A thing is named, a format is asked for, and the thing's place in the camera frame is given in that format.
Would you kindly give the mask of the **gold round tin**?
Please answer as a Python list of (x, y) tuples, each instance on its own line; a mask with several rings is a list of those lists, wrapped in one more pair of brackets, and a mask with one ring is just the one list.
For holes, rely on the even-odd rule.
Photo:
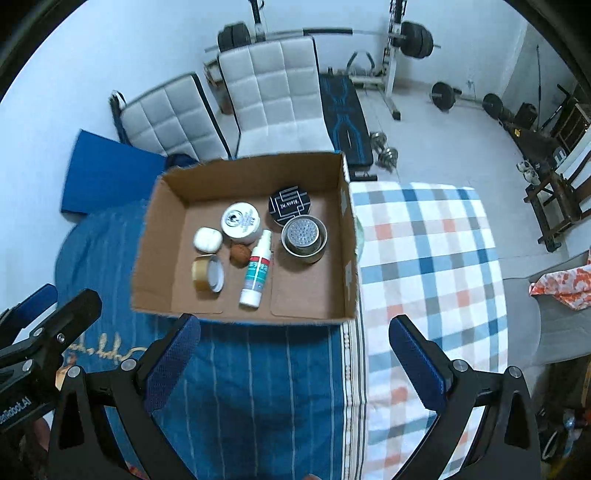
[(224, 269), (217, 255), (201, 255), (191, 264), (192, 284), (197, 292), (221, 293), (224, 287)]

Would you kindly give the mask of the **white egg-shaped case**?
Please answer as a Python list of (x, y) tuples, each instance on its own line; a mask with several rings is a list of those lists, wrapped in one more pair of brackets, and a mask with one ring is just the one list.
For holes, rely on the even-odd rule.
[(204, 254), (215, 254), (223, 242), (221, 231), (211, 227), (200, 227), (193, 236), (193, 246)]

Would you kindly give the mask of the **white spray bottle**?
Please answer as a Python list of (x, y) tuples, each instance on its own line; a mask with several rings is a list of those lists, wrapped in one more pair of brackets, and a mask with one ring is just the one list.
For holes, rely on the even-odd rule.
[(262, 302), (264, 285), (266, 285), (271, 256), (273, 256), (271, 239), (273, 239), (273, 233), (269, 229), (263, 230), (259, 241), (252, 249), (239, 297), (239, 304), (243, 307), (257, 309)]

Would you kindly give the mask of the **white purifying cream jar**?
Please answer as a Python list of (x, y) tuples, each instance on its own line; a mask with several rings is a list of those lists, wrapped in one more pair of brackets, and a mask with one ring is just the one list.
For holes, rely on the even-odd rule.
[(251, 203), (233, 203), (221, 215), (221, 231), (229, 240), (249, 245), (262, 234), (259, 210)]

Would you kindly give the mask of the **black-lid round jar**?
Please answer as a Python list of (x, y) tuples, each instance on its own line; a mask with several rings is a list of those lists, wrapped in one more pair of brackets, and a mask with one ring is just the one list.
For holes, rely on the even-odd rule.
[(290, 219), (310, 213), (311, 198), (300, 186), (284, 187), (270, 195), (267, 210), (274, 223), (284, 226)]

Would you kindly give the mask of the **silver perforated metal tin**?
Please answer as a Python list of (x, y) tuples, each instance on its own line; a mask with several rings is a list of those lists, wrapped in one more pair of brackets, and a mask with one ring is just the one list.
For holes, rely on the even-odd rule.
[(281, 245), (287, 254), (305, 264), (317, 263), (322, 258), (328, 240), (325, 224), (311, 215), (291, 218), (280, 234)]

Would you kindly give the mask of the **grey sofa seat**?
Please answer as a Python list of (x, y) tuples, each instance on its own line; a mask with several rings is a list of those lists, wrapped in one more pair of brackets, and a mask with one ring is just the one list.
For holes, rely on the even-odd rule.
[(546, 272), (503, 281), (507, 306), (508, 363), (526, 369), (590, 354), (590, 311), (575, 311), (558, 300), (532, 297), (529, 285)]

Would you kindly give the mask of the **blue mat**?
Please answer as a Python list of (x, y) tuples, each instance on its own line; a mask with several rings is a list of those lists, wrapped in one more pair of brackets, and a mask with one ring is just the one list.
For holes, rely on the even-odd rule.
[(70, 157), (61, 211), (87, 215), (148, 199), (166, 159), (82, 130)]

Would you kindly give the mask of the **orange patterned cloth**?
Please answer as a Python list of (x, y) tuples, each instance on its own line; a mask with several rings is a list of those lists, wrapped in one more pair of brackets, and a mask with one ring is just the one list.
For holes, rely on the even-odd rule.
[(581, 311), (590, 307), (591, 273), (590, 252), (586, 253), (582, 266), (543, 274), (531, 283), (530, 296), (551, 296), (571, 310)]

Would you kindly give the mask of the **blue striped bedspread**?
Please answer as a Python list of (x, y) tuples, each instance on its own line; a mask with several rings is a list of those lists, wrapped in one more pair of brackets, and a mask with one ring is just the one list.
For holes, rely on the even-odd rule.
[[(87, 372), (138, 358), (171, 319), (135, 312), (130, 283), (146, 203), (82, 219), (55, 265), (61, 302), (83, 289), (102, 300), (101, 317), (67, 349)], [(202, 322), (165, 406), (160, 429), (200, 479), (322, 479), (346, 475), (344, 335), (339, 326)]]

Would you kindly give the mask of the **checkered plaid blanket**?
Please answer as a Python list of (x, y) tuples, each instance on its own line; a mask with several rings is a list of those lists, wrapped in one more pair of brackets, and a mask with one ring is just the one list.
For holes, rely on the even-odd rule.
[(450, 359), (503, 372), (507, 307), (493, 233), (474, 189), (359, 182), (351, 196), (363, 229), (358, 279), (367, 368), (359, 476), (391, 479), (435, 419), (391, 349), (391, 319), (407, 315)]

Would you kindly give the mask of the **brown round nut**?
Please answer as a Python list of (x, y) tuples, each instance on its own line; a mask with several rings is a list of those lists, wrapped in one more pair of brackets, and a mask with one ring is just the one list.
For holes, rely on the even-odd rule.
[(246, 245), (233, 243), (230, 247), (230, 262), (238, 268), (249, 265), (252, 250)]

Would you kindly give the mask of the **dark wooden chair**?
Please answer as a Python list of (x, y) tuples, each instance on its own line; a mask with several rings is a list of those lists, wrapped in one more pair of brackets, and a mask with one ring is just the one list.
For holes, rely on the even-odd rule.
[(581, 144), (580, 151), (575, 147), (575, 155), (566, 154), (557, 142), (547, 139), (530, 161), (536, 182), (526, 188), (523, 201), (532, 207), (539, 225), (537, 243), (549, 253), (559, 249), (559, 239), (569, 229), (590, 217), (590, 208), (583, 209), (590, 200), (590, 176), (576, 185), (590, 162), (590, 141)]

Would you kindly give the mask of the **grey quilted chair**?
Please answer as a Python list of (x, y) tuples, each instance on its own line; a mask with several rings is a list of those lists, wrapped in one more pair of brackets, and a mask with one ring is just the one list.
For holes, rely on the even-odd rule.
[(123, 143), (200, 163), (232, 156), (197, 74), (177, 76), (130, 102), (114, 91), (110, 103)]
[(238, 126), (238, 158), (335, 150), (310, 36), (228, 50), (218, 63)]

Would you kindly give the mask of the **chrome dumbbell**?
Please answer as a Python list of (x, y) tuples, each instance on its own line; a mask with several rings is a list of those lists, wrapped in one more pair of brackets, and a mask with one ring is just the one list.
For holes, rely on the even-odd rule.
[(377, 155), (376, 165), (389, 172), (398, 168), (398, 150), (387, 145), (388, 137), (385, 132), (370, 132), (370, 146)]

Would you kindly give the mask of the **floor barbell with plates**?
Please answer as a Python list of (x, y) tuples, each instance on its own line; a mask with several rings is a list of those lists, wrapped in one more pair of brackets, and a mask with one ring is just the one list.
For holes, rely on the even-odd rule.
[(464, 95), (460, 89), (442, 81), (436, 82), (432, 86), (430, 99), (441, 112), (451, 111), (458, 101), (480, 104), (494, 119), (499, 119), (504, 109), (502, 100), (495, 94), (487, 94), (482, 100), (479, 100)]

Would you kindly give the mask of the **blue weight bench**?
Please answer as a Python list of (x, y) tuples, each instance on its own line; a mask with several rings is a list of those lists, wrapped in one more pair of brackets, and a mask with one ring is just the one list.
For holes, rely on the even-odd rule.
[(346, 155), (351, 169), (374, 163), (370, 134), (353, 82), (345, 75), (320, 75), (322, 111), (335, 150)]

